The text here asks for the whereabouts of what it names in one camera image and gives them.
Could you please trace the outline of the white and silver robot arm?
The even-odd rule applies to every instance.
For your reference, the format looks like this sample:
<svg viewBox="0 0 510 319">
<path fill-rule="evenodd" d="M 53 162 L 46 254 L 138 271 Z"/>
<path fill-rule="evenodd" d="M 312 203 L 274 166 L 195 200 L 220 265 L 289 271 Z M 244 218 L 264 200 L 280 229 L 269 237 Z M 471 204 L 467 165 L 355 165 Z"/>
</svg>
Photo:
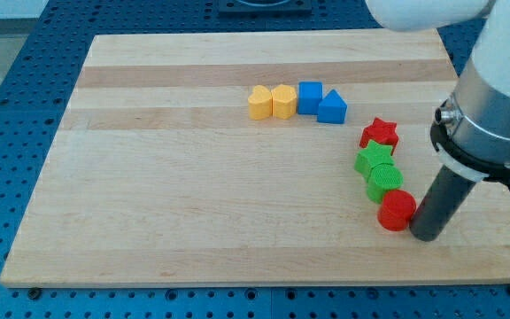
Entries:
<svg viewBox="0 0 510 319">
<path fill-rule="evenodd" d="M 451 95 L 436 109 L 430 140 L 442 166 L 409 224 L 435 240 L 481 181 L 510 188 L 510 0 L 367 0 L 393 31 L 419 31 L 484 18 Z"/>
</svg>

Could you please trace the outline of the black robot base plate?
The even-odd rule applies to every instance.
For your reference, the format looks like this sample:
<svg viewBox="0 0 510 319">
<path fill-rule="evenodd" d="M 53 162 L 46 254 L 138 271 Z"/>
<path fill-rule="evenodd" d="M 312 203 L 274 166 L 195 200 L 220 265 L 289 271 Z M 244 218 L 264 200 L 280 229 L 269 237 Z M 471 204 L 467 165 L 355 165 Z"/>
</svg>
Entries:
<svg viewBox="0 0 510 319">
<path fill-rule="evenodd" d="M 311 0 L 217 0 L 220 15 L 281 14 L 312 11 Z"/>
</svg>

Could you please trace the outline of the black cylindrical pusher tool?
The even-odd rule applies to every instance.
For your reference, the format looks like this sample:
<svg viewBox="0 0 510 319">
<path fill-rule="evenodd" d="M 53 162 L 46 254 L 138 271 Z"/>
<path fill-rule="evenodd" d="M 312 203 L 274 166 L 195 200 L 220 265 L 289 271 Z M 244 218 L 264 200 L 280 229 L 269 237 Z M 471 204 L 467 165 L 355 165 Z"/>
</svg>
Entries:
<svg viewBox="0 0 510 319">
<path fill-rule="evenodd" d="M 424 242 L 437 239 L 474 187 L 475 182 L 441 166 L 409 223 L 413 236 Z"/>
</svg>

